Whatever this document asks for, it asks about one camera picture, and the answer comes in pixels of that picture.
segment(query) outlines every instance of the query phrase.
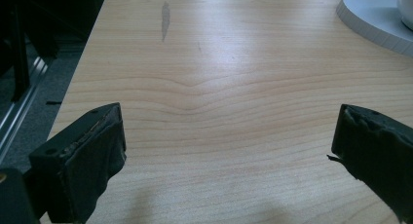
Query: white cup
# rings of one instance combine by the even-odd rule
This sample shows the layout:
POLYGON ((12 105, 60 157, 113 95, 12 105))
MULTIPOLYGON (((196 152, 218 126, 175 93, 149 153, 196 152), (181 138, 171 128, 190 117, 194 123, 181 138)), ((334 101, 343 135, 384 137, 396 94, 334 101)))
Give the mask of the white cup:
POLYGON ((397 0, 397 7, 401 13, 401 20, 413 30, 413 0, 397 0))

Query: wood grain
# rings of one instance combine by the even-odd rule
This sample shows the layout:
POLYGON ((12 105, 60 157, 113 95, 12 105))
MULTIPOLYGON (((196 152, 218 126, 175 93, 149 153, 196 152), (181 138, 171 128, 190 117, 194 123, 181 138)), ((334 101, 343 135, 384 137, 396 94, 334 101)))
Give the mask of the wood grain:
POLYGON ((105 0, 51 133, 121 102, 127 164, 89 222, 397 223, 325 155, 341 103, 413 126, 413 59, 339 2, 105 0))

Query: dark mark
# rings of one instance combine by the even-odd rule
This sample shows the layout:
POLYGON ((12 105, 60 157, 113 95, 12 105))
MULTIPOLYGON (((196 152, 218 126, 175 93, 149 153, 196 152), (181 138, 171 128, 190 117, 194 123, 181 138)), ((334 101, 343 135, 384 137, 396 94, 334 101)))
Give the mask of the dark mark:
POLYGON ((46 104, 47 104, 47 105, 59 105, 59 104, 61 104, 61 101, 51 101, 51 100, 48 100, 48 101, 46 101, 46 104))
POLYGON ((327 158, 330 161, 341 163, 342 165, 344 164, 344 161, 342 159, 339 159, 339 158, 336 158, 336 157, 333 157, 333 156, 330 156, 330 155, 327 155, 327 158))
POLYGON ((167 37, 169 20, 170 20, 169 4, 168 2, 165 2, 164 6, 162 7, 162 42, 164 42, 165 38, 167 37))

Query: chair leg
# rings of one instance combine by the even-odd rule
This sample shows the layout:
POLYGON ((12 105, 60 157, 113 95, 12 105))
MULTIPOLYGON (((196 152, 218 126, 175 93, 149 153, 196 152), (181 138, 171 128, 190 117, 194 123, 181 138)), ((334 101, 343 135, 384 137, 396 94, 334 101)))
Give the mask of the chair leg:
POLYGON ((22 15, 20 5, 14 3, 11 18, 11 31, 16 88, 12 101, 18 101, 30 86, 30 77, 28 74, 27 65, 27 52, 25 47, 24 31, 22 29, 21 17, 22 15))

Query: scratch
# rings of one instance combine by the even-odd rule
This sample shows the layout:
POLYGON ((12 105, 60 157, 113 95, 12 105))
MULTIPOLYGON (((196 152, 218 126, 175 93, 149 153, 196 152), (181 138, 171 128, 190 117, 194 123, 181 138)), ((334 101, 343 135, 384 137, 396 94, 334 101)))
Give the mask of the scratch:
POLYGON ((167 32, 169 28, 169 20, 170 20, 170 10, 168 2, 164 3, 162 7, 162 42, 165 41, 167 37, 167 32))

